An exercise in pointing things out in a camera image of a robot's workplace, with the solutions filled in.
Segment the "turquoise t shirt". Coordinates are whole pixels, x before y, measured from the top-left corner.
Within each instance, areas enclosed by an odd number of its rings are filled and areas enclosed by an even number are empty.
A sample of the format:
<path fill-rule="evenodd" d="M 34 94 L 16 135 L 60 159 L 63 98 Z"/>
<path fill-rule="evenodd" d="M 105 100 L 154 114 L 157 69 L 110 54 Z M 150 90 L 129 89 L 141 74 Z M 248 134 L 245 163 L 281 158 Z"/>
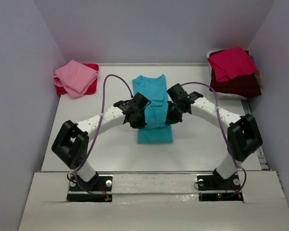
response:
<path fill-rule="evenodd" d="M 137 132 L 138 144 L 173 142 L 172 128 L 165 125 L 168 110 L 167 83 L 164 74 L 157 78 L 138 76 L 132 80 L 134 93 L 144 95 L 151 103 L 145 109 L 146 126 Z"/>

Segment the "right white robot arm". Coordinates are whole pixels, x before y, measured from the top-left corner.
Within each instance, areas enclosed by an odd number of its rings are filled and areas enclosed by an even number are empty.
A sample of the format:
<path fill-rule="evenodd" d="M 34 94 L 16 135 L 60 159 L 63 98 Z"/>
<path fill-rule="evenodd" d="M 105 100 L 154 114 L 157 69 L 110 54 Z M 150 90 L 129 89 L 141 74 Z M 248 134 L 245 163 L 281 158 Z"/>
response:
<path fill-rule="evenodd" d="M 242 163 L 263 144 L 256 122 L 251 114 L 238 115 L 212 103 L 198 92 L 187 93 L 181 84 L 167 90 L 170 97 L 166 125 L 182 122 L 183 114 L 200 117 L 221 130 L 227 155 L 214 169 L 209 184 L 217 187 L 227 181 L 242 167 Z"/>

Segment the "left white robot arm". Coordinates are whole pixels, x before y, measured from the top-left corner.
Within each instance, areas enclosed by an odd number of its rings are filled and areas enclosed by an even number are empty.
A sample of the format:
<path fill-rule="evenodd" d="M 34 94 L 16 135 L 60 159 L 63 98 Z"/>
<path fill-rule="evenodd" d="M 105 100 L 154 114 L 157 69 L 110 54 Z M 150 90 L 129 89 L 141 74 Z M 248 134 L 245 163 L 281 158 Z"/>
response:
<path fill-rule="evenodd" d="M 98 173 L 88 162 L 89 143 L 95 143 L 97 136 L 111 128 L 130 124 L 135 129 L 145 128 L 145 109 L 151 103 L 140 93 L 126 101 L 118 101 L 109 109 L 89 119 L 73 123 L 68 120 L 61 126 L 52 151 L 72 170 L 71 176 L 82 187 L 94 187 Z"/>

